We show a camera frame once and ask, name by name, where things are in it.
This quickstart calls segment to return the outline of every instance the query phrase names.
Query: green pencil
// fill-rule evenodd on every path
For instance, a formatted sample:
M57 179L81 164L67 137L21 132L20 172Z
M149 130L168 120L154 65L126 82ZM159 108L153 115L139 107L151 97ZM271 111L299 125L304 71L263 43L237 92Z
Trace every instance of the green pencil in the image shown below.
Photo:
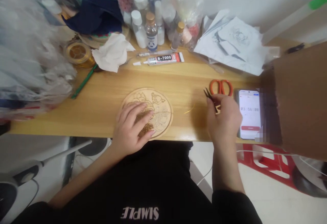
M90 79L90 77L94 73L94 70L97 67L98 67L98 64L95 64L95 66L91 69L91 71L89 72L89 74L86 76L86 78L83 80L83 82L81 83L81 85L78 87L78 89L73 94L72 99L75 99L78 96L78 94L81 92L81 90L83 89L83 87L86 85L86 83L88 82L88 80Z

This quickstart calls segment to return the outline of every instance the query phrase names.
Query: cable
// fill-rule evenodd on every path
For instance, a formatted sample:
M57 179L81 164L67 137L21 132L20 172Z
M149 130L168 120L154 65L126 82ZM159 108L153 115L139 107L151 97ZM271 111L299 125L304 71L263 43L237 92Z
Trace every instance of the cable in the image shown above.
M270 154L276 154L276 155L284 155L284 156L298 156L297 154L281 154L281 153L274 153L274 152L265 152L265 151L255 151L255 150L237 150L236 152L255 152L255 153L270 153Z
M311 164L309 164L307 161L305 161L302 156L299 156L299 158L302 160L302 162L306 163L308 166L310 166L311 168L313 168L314 170L318 171L320 174L327 176L326 174L322 173L320 170L316 169L315 167L313 167Z
M284 156L298 156L297 154L281 154L281 153L274 153L274 152L265 152L265 151L256 151L256 150L237 150L236 152L254 152L254 153L270 153L270 154L276 154L276 155L284 155ZM205 176L199 181L199 183L197 184L197 186L205 179L205 177L210 173L210 171L212 170L212 166L210 168L210 170L208 171L208 173L205 174Z
M35 184L36 184L36 186L37 186L37 190L36 190L36 193L35 193L34 197L33 197L32 200L28 203L28 205L25 207L24 210L26 210L26 209L29 207L29 205L33 202L33 200L35 199L35 197L36 197L36 195L37 195L37 193L38 193L38 190L40 189L40 186L39 186L38 182L37 182L36 180L34 180L34 179L32 179L32 181L35 182Z
M91 160L92 163L94 162L93 159L91 159L89 156L86 156L86 155L84 155L84 154L78 154L78 155L76 155L74 161L78 164L79 167L82 168L82 170L85 170L85 167L83 166L81 160L79 160L79 162L78 162L78 160L77 160L77 157L78 157L78 156L79 156L80 158L87 158L87 159Z
M205 179L205 177L210 173L211 170L212 170L212 166L211 166L210 170L208 171L208 173L206 173L205 176L201 179L201 181L199 181L197 186L200 185L200 183Z

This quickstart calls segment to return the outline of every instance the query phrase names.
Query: smartphone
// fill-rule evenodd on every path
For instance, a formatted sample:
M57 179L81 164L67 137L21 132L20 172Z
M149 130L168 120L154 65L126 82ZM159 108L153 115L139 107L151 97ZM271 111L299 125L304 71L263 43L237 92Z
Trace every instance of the smartphone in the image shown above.
M243 116L238 136L254 140L261 127L260 94L255 90L238 90L237 102Z

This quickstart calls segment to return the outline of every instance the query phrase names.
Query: b-7000 glue tube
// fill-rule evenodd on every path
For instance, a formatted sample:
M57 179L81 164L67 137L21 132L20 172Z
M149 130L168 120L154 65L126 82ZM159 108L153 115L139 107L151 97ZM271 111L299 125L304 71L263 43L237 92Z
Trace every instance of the b-7000 glue tube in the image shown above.
M175 62L184 62L183 54L181 52L171 54L171 55L162 55L158 57L151 57L147 61L143 62L144 64L149 64L149 66L169 64Z

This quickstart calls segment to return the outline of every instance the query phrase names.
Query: carved wooden disc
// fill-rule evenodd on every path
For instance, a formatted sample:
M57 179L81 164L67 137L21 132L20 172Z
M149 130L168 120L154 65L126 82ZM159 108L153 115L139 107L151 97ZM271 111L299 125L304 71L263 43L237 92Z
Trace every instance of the carved wooden disc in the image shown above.
M124 105L135 102L145 102L147 107L137 116L136 121L141 119L149 110L153 110L153 116L149 123L143 128L139 136L143 136L149 130L155 130L156 133L151 137L150 141L161 137L170 127L173 121L173 108L167 97L152 88L141 88L132 91L123 101Z

